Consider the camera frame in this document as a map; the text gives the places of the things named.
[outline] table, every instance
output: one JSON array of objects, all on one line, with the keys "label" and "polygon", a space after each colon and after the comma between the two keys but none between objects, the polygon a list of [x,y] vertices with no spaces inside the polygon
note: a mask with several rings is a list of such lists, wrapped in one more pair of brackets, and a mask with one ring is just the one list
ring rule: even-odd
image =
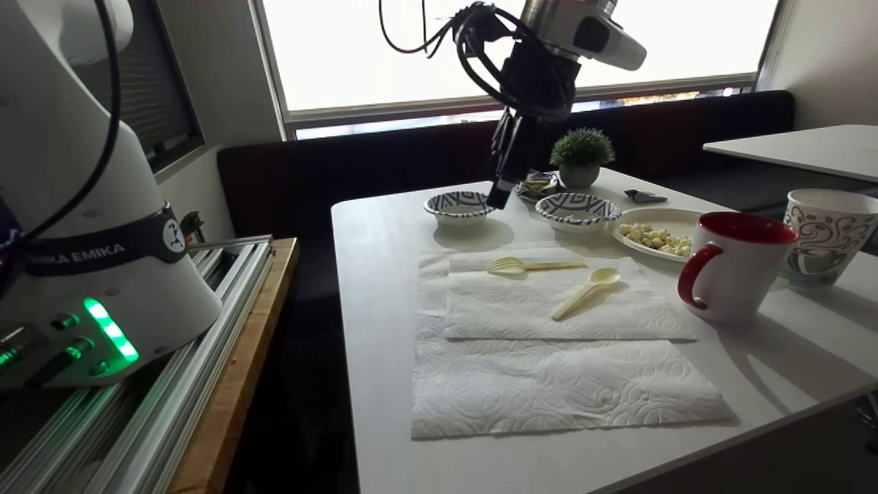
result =
[{"label": "table", "polygon": [[202,408],[194,437],[176,469],[170,492],[207,494],[224,492],[249,402],[275,337],[275,327],[298,260],[295,240],[275,240],[265,279],[228,353],[228,366]]},{"label": "table", "polygon": [[878,182],[878,127],[822,127],[705,144],[705,150]]},{"label": "table", "polygon": [[[446,189],[485,192],[487,183]],[[622,189],[644,189],[667,196],[667,207],[719,209],[615,170],[600,170],[592,189],[619,207],[630,207]],[[801,296],[775,286],[753,327],[714,330],[690,319],[697,343],[681,352],[720,389],[738,422],[410,443],[419,256],[553,240],[515,197],[487,216],[483,237],[441,234],[423,211],[435,192],[441,189],[331,209],[361,494],[615,492],[878,388],[878,259],[856,256],[825,293]],[[675,292],[675,270],[648,266],[664,270],[664,289]]]}]

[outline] white bowl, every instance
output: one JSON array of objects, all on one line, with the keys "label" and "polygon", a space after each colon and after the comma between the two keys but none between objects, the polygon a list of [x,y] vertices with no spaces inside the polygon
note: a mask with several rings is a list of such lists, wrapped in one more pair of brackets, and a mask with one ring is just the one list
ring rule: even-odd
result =
[{"label": "white bowl", "polygon": [[438,225],[478,225],[493,209],[483,192],[443,192],[434,196],[423,209],[438,219]]},{"label": "white bowl", "polygon": [[553,192],[534,211],[560,234],[598,234],[619,216],[619,209],[590,192]]}]

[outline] cup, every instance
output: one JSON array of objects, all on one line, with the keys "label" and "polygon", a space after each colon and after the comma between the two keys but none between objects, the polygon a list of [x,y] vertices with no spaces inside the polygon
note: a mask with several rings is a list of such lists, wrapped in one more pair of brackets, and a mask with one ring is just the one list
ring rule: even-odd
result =
[{"label": "cup", "polygon": [[878,201],[843,189],[790,189],[784,223],[797,234],[781,278],[801,292],[828,289],[878,225]]},{"label": "cup", "polygon": [[767,216],[701,214],[678,293],[705,321],[748,323],[796,240],[790,225]]}]

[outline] bowl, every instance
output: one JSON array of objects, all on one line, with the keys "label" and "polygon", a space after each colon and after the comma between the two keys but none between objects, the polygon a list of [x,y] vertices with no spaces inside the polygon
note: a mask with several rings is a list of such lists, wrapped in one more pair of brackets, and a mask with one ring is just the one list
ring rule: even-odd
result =
[{"label": "bowl", "polygon": [[553,192],[534,211],[560,234],[598,234],[619,216],[619,209],[590,192]]},{"label": "bowl", "polygon": [[483,192],[443,192],[434,196],[423,209],[438,219],[438,225],[478,225],[493,209]]}]

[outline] white mug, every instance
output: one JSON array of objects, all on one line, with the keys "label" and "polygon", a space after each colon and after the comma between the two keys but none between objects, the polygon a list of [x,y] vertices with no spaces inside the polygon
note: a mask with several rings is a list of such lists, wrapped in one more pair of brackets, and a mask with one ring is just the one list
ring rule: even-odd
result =
[{"label": "white mug", "polygon": [[701,214],[694,234],[697,253],[678,278],[678,293],[705,321],[748,323],[796,240],[796,230],[775,219],[738,211]]}]

